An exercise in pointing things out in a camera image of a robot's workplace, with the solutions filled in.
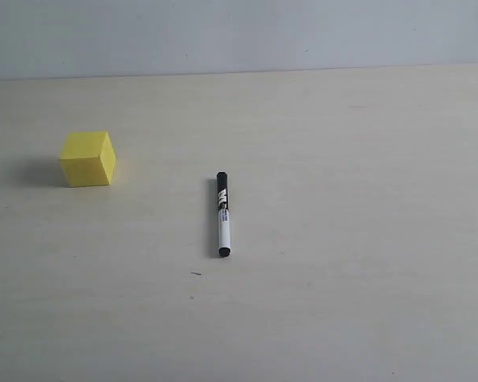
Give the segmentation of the black and white marker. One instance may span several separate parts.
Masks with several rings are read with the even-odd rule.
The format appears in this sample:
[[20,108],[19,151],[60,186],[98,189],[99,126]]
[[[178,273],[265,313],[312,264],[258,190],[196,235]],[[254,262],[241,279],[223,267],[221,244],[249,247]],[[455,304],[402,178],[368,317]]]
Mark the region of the black and white marker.
[[217,173],[217,219],[218,219],[218,254],[228,257],[231,253],[231,235],[229,218],[228,174]]

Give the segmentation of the yellow foam cube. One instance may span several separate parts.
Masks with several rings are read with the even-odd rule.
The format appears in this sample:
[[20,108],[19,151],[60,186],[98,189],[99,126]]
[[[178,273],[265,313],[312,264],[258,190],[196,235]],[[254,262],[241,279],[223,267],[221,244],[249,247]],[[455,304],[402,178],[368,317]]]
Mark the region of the yellow foam cube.
[[68,134],[60,156],[70,187],[110,185],[116,167],[116,152],[107,131]]

